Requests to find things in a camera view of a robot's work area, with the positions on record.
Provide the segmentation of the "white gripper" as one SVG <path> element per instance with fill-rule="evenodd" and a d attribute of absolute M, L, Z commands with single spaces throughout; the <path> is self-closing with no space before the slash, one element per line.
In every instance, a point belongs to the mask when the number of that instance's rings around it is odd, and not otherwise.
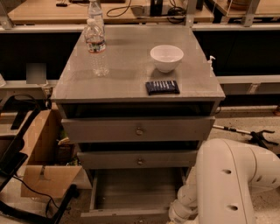
<path fill-rule="evenodd" d="M 196 185 L 185 184 L 178 189 L 177 198 L 170 204 L 169 219 L 174 224 L 183 224 L 198 214 Z"/>

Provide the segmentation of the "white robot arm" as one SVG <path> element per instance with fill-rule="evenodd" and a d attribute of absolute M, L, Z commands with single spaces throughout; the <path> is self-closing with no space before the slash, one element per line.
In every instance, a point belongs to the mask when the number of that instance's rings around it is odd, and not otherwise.
<path fill-rule="evenodd" d="M 174 224 L 198 215 L 199 224 L 256 224 L 251 193 L 280 186 L 280 158 L 248 143 L 215 138 L 196 158 L 196 183 L 185 184 L 169 208 Z"/>

